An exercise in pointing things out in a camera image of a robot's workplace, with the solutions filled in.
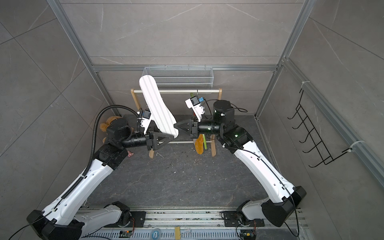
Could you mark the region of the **white striped insole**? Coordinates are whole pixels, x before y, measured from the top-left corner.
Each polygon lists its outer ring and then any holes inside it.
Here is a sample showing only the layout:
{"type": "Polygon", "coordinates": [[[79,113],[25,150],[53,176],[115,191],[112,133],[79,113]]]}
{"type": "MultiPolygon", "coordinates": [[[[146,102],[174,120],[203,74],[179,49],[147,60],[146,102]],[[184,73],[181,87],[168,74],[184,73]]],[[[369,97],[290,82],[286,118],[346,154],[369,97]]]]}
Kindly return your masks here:
{"type": "Polygon", "coordinates": [[[177,138],[179,130],[174,127],[177,121],[164,103],[155,79],[150,75],[144,75],[140,78],[139,84],[151,112],[151,118],[160,132],[177,138]]]}

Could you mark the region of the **orange fuzzy insole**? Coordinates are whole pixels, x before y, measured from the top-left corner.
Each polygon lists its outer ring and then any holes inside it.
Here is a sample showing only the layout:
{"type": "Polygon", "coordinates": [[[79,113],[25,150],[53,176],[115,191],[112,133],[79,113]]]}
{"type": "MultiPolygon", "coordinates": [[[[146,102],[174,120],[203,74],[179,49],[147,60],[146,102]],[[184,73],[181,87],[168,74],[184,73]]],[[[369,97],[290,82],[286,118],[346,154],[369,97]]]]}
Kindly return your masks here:
{"type": "Polygon", "coordinates": [[[204,145],[204,137],[200,136],[198,139],[195,141],[195,150],[199,155],[202,155],[205,149],[204,145]]]}

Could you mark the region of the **green clip hanger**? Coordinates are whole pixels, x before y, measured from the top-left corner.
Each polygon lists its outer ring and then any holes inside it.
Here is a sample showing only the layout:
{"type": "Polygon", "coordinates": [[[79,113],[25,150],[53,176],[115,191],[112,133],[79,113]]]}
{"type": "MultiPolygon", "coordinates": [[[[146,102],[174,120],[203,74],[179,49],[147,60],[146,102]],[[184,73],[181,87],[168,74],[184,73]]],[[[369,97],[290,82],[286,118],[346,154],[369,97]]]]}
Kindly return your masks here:
{"type": "Polygon", "coordinates": [[[203,136],[204,137],[204,145],[205,145],[205,149],[204,150],[206,150],[207,149],[207,141],[206,141],[206,137],[205,137],[205,135],[199,135],[199,137],[200,136],[203,136]]]}

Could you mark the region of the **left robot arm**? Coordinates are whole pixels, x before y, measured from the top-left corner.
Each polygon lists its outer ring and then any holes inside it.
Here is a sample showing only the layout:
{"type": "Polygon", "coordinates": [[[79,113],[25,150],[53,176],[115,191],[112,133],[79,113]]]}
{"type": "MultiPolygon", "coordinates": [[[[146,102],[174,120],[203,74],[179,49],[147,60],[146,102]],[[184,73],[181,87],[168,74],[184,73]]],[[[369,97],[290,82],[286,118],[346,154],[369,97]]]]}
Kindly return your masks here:
{"type": "Polygon", "coordinates": [[[178,136],[174,128],[176,120],[165,104],[148,104],[148,107],[146,111],[134,113],[136,129],[124,117],[110,117],[100,124],[100,118],[112,107],[101,110],[95,127],[107,133],[104,144],[96,149],[97,130],[94,130],[91,155],[84,171],[44,210],[34,210],[27,217],[28,225],[40,239],[79,240],[107,225],[126,227],[134,224],[130,208],[119,201],[85,216],[79,215],[78,210],[97,186],[129,156],[129,148],[145,146],[148,150],[157,150],[161,147],[159,139],[173,140],[178,136]]]}

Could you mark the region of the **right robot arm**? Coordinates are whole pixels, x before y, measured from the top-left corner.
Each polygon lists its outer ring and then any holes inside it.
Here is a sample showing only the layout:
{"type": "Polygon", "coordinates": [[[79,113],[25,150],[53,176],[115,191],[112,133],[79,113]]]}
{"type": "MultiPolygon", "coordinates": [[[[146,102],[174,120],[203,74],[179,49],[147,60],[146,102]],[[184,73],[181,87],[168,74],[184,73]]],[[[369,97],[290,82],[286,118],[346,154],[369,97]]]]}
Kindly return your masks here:
{"type": "Polygon", "coordinates": [[[200,135],[214,135],[222,146],[252,172],[267,193],[267,198],[258,201],[246,201],[237,208],[237,217],[241,225],[259,219],[266,219],[276,227],[281,227],[291,215],[297,214],[297,208],[307,192],[301,186],[294,186],[269,162],[260,151],[257,143],[247,130],[236,123],[236,106],[226,100],[216,100],[211,117],[204,117],[204,98],[192,97],[185,101],[187,107],[195,113],[196,120],[176,123],[176,129],[184,131],[191,138],[200,135]]]}

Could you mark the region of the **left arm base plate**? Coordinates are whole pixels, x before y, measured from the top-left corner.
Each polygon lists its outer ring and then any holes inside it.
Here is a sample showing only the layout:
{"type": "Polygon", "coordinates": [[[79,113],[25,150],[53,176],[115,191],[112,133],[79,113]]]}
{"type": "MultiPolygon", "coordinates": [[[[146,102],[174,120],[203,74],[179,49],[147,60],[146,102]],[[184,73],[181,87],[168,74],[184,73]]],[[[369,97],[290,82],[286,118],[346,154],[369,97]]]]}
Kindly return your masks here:
{"type": "Polygon", "coordinates": [[[117,224],[121,228],[126,228],[126,227],[142,228],[146,220],[146,214],[147,213],[144,211],[134,211],[134,212],[124,211],[122,212],[122,215],[119,221],[117,222],[117,224]]]}

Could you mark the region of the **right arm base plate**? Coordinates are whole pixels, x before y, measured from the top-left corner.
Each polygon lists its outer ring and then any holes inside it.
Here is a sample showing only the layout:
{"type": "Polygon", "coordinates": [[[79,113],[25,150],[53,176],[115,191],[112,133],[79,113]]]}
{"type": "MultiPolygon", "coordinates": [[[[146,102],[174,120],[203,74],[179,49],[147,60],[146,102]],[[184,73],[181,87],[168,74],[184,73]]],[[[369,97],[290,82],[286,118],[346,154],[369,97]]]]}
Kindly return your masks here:
{"type": "Polygon", "coordinates": [[[263,219],[249,220],[240,211],[223,211],[221,217],[224,220],[226,227],[236,227],[238,225],[244,227],[264,227],[263,219]]]}

